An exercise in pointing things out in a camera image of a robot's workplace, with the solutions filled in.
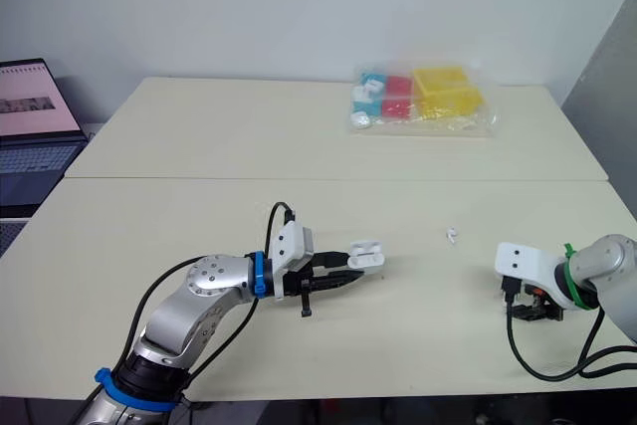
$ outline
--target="blue ring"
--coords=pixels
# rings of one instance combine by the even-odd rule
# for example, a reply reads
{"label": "blue ring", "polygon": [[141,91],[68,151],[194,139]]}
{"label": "blue ring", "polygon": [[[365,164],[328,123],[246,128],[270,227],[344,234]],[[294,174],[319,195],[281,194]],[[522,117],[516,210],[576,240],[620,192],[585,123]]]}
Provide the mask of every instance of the blue ring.
{"label": "blue ring", "polygon": [[104,390],[110,398],[125,405],[127,407],[138,408],[148,412],[169,412],[177,406],[176,402],[152,402],[150,400],[141,400],[139,398],[126,395],[112,383],[110,370],[101,368],[96,373],[96,382],[104,386]]}
{"label": "blue ring", "polygon": [[266,296],[266,279],[264,277],[264,253],[255,253],[255,296],[262,299]]}

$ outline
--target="table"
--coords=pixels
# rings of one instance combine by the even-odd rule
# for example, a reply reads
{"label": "table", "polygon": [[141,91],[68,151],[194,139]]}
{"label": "table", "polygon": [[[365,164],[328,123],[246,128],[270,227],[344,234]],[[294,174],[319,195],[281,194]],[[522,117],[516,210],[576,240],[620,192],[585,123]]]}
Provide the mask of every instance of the table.
{"label": "table", "polygon": [[352,134],[350,85],[149,78],[69,177],[605,180],[544,87],[495,89],[493,138]]}
{"label": "table", "polygon": [[[546,383],[515,362],[494,273],[497,244],[559,252],[637,223],[603,181],[328,181],[66,178],[0,260],[0,395],[81,398],[115,362],[146,287],[177,262],[263,247],[286,200],[318,251],[377,238],[383,273],[265,300],[199,379],[193,400],[491,394],[627,387],[630,373]],[[459,235],[451,245],[445,231]],[[182,276],[151,299],[152,310]],[[220,343],[247,305],[221,322]],[[571,366],[594,313],[515,324],[538,369]],[[608,321],[596,347],[627,343]]]}

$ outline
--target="gray wall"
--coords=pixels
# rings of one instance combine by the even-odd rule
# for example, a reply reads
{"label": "gray wall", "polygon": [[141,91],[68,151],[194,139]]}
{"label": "gray wall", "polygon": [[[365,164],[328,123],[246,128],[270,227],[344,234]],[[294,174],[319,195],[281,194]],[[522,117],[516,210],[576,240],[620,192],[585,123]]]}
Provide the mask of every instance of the gray wall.
{"label": "gray wall", "polygon": [[0,59],[44,57],[82,121],[149,75],[349,80],[356,63],[482,63],[561,103],[623,0],[0,0]]}
{"label": "gray wall", "polygon": [[563,108],[637,217],[637,0],[624,1]]}

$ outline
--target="floor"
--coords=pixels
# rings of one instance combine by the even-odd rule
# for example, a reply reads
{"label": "floor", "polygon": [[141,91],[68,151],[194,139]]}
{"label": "floor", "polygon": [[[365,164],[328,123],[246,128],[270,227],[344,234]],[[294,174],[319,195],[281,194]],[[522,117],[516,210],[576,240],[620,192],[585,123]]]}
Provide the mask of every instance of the floor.
{"label": "floor", "polygon": [[[67,425],[79,402],[0,398],[0,423]],[[395,397],[195,404],[171,425],[637,425],[637,388],[503,396]]]}

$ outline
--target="yellow block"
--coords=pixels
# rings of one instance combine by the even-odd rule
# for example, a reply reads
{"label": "yellow block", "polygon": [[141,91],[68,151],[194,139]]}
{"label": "yellow block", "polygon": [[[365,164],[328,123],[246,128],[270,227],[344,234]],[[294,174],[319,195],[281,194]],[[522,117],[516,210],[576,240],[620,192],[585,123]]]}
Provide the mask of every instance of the yellow block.
{"label": "yellow block", "polygon": [[484,103],[462,67],[416,69],[414,103],[425,118],[472,114]]}

